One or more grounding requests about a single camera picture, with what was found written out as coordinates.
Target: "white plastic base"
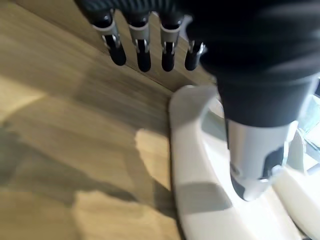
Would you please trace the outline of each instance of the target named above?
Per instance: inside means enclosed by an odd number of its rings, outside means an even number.
[[[320,240],[320,172],[307,174],[308,157],[303,137],[296,132],[287,166],[273,187],[295,224],[311,239]]]
[[[173,185],[187,240],[300,240],[295,225],[270,188],[245,202],[232,187],[223,118],[214,86],[185,86],[169,112]]]

